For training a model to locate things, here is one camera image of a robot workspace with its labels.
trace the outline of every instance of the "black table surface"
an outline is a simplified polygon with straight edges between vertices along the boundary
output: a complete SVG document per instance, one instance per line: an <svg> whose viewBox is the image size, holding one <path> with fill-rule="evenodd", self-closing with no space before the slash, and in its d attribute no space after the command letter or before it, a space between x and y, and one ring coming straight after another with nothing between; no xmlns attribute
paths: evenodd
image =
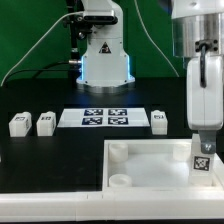
<svg viewBox="0 0 224 224"><path fill-rule="evenodd" d="M152 135L151 127L56 128L52 137L36 133L36 122L47 111L56 113L58 123L65 108L126 107L144 107L149 121L151 111L165 111L168 134ZM32 114L33 129L25 138L11 138L8 122L24 111ZM217 135L217 152L223 160L224 130ZM67 79L10 81L0 89L0 193L101 191L104 140L191 137L185 78L137 79L134 89L115 95L82 92Z"/></svg>

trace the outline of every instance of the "warning label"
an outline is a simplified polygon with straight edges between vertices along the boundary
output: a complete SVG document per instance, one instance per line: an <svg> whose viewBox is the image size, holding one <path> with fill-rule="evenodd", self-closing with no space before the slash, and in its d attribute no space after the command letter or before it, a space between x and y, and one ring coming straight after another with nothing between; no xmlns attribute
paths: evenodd
<svg viewBox="0 0 224 224"><path fill-rule="evenodd" d="M111 54L111 50L107 44L107 42L105 42L102 46L102 48L100 49L100 54Z"/></svg>

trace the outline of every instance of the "blue led light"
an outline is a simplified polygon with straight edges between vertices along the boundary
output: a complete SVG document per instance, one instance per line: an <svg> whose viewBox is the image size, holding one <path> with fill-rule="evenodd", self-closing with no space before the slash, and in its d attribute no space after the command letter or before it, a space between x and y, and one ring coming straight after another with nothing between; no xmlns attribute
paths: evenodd
<svg viewBox="0 0 224 224"><path fill-rule="evenodd" d="M132 79L132 76L130 74L130 57L128 56L128 80Z"/></svg>
<svg viewBox="0 0 224 224"><path fill-rule="evenodd" d="M81 80L83 81L83 79L84 79L84 57L82 57L81 62L82 62L82 74L81 74Z"/></svg>

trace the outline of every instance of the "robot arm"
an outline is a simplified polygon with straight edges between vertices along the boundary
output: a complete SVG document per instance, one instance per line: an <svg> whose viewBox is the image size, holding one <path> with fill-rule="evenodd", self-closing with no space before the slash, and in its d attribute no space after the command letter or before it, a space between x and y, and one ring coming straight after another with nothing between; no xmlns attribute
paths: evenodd
<svg viewBox="0 0 224 224"><path fill-rule="evenodd" d="M223 125L224 0L173 0L174 54L187 66L187 117L201 151L216 151Z"/></svg>
<svg viewBox="0 0 224 224"><path fill-rule="evenodd" d="M123 49L123 11L112 0L82 0L84 12L77 17L78 38L87 37L82 57L81 90L117 93L133 87L129 56Z"/></svg>

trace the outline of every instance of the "white card with markers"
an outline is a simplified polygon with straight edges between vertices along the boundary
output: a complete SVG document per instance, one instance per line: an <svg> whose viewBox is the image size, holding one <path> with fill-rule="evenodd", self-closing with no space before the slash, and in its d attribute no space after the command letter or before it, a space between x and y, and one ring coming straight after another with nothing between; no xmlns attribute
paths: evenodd
<svg viewBox="0 0 224 224"><path fill-rule="evenodd" d="M144 108L64 109L58 127L148 127Z"/></svg>

